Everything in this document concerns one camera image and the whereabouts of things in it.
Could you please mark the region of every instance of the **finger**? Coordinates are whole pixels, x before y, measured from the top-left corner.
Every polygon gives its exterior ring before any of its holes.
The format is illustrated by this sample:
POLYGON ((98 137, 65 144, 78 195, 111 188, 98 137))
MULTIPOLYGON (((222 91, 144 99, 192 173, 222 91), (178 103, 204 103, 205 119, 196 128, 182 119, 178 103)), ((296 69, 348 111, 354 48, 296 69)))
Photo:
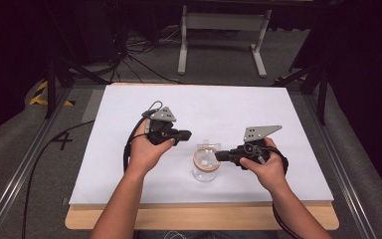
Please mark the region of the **finger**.
POLYGON ((249 160, 247 158, 241 157, 240 163, 245 166, 248 170, 252 171, 253 173, 256 173, 257 170, 260 168, 260 164, 256 163, 252 160, 249 160))
POLYGON ((265 141, 266 141, 266 145, 267 145, 267 146, 272 146, 272 147, 277 148, 276 145, 275 145, 275 143, 273 142, 273 140, 272 140, 271 138, 269 138, 269 137, 265 137, 265 141))
POLYGON ((165 151, 169 150, 169 148, 171 148, 173 144, 175 144, 175 139, 170 138, 157 145, 157 148, 159 148, 159 150, 163 154, 165 151))
POLYGON ((148 119, 145 119, 137 128, 137 130, 135 131, 135 134, 134 136, 136 135, 139 135, 139 134, 143 134, 145 132, 145 124, 147 123, 148 119))

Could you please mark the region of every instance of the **white surface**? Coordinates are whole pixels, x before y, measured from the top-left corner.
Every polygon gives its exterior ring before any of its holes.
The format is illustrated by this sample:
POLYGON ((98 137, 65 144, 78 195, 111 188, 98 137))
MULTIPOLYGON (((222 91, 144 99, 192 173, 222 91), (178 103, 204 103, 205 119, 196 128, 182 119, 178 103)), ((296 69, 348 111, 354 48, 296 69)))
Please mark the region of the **white surface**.
POLYGON ((106 204, 123 176, 122 156, 132 129, 155 101, 177 118, 174 128, 191 130, 160 159, 144 181, 142 203, 272 201, 250 172, 222 162, 217 177, 194 179, 193 153, 205 139, 223 150, 243 144, 247 126, 281 124, 271 134, 289 161, 286 178, 304 201, 332 201, 324 176, 286 89, 214 86, 107 86, 86 149, 71 205, 106 204))

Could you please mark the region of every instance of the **hand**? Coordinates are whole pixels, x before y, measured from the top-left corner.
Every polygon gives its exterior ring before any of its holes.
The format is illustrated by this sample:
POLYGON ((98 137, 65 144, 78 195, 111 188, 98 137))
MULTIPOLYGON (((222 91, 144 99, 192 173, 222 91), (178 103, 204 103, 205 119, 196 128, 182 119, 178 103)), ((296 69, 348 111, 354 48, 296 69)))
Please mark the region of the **hand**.
MULTIPOLYGON (((276 147, 271 138, 266 137, 266 145, 276 147)), ((282 159, 276 153, 270 153, 270 159, 265 165, 253 162, 247 158, 240 159, 242 165, 252 171, 262 186, 269 192, 287 186, 282 159)))
POLYGON ((136 138, 131 143, 131 155, 126 171, 136 170, 146 174, 159 161, 160 156, 174 144, 174 139, 166 140, 158 145, 153 145, 144 134, 146 120, 135 131, 136 138))

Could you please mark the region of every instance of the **forearm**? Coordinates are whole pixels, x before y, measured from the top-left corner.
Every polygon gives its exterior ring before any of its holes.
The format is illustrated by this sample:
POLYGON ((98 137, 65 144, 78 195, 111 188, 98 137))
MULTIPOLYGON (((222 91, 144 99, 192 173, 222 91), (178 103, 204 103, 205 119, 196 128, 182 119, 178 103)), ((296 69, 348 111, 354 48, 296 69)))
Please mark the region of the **forearm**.
POLYGON ((288 185, 272 192, 278 215, 285 225, 298 236, 309 238, 331 238, 318 221, 294 195, 288 185))
POLYGON ((98 219, 91 238, 132 238, 144 175, 126 172, 98 219))

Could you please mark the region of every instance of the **clear plastic cup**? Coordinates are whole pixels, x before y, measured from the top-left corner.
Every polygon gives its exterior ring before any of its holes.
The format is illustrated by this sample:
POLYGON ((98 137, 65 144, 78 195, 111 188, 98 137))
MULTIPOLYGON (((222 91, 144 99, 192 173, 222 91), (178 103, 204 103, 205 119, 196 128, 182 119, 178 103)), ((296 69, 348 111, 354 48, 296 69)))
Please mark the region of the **clear plastic cup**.
POLYGON ((203 142, 197 144, 194 153, 192 174, 201 182, 210 182, 216 178, 220 161, 216 159, 215 152, 221 149, 220 143, 203 142))

